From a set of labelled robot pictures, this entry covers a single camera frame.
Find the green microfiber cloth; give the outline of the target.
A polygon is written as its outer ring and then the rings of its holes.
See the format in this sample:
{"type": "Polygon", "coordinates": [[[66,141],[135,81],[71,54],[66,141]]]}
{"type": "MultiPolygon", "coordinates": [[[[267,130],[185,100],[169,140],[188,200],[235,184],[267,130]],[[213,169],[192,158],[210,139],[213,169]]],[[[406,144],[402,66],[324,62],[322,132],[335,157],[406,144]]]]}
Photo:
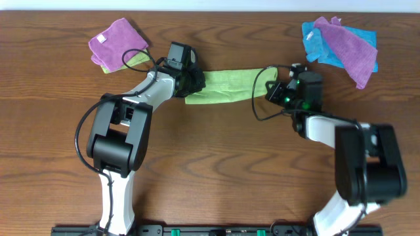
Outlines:
{"type": "Polygon", "coordinates": [[[187,105],[222,104],[248,100],[259,69],[205,71],[205,88],[185,98],[187,105]]]}

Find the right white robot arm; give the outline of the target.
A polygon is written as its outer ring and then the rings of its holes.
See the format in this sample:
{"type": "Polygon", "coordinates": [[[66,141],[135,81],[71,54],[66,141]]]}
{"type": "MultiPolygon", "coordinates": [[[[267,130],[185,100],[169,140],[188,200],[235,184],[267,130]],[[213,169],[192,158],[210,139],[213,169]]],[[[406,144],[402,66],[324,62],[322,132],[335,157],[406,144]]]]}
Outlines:
{"type": "Polygon", "coordinates": [[[265,98],[283,107],[304,139],[334,150],[336,191],[299,235],[382,235],[359,222],[405,195],[406,172],[392,125],[360,123],[322,110],[321,75],[301,72],[290,82],[268,81],[265,98]]]}

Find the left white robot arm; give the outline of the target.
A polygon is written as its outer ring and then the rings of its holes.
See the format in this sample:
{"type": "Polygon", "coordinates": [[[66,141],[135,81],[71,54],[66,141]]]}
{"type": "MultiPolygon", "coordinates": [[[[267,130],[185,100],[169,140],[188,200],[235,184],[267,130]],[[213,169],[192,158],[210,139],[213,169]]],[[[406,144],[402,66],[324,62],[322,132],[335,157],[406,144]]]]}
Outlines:
{"type": "Polygon", "coordinates": [[[87,156],[102,184],[102,217],[98,235],[128,235],[133,230],[133,182],[148,148],[153,112],[165,101],[185,98],[205,88],[195,48],[171,43],[166,57],[153,62],[146,78],[123,94],[103,94],[87,156]]]}

